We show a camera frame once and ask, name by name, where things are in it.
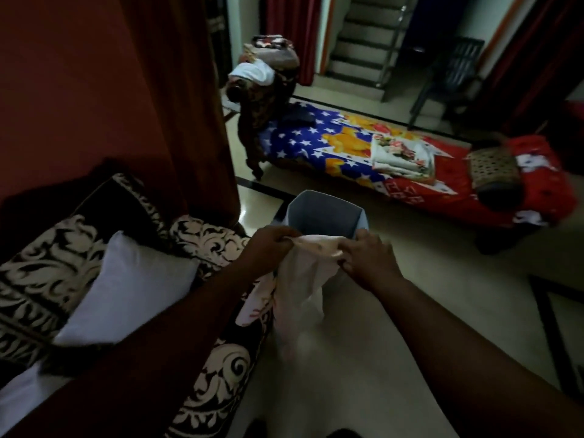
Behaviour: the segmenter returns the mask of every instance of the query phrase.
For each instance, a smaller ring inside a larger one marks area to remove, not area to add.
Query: star-patterned bedsheet
[[[576,206],[557,157],[538,135],[507,141],[522,171],[526,199],[517,212],[495,213],[483,206],[472,190],[467,173],[470,147],[445,143],[370,118],[299,104],[314,116],[315,125],[281,128],[275,121],[269,123],[259,133],[268,158],[305,163],[406,204],[472,225],[508,226],[518,222],[545,225],[566,217]],[[370,156],[375,134],[419,140],[434,154],[436,182],[418,183],[373,170]]]

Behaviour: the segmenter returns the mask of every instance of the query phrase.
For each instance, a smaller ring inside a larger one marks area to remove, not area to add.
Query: orange wall
[[[118,0],[0,0],[0,203],[125,162],[182,198]]]

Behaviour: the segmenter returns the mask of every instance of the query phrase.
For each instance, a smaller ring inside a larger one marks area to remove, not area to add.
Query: maroon curtain
[[[314,78],[321,0],[267,0],[267,33],[294,43],[300,58],[298,82],[310,86]]]
[[[533,133],[584,78],[584,0],[537,0],[469,107],[470,124]]]

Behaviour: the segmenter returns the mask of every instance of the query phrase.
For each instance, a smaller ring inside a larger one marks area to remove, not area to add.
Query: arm
[[[7,437],[162,436],[241,295],[292,248],[288,227],[260,229],[231,265],[120,342]]]
[[[460,436],[584,436],[584,409],[404,279],[367,231],[341,266],[383,304]]]

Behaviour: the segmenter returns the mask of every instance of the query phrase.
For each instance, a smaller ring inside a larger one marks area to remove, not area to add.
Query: trash bin
[[[284,225],[303,235],[355,238],[357,229],[369,229],[365,211],[354,204],[315,190],[305,190],[288,205]]]

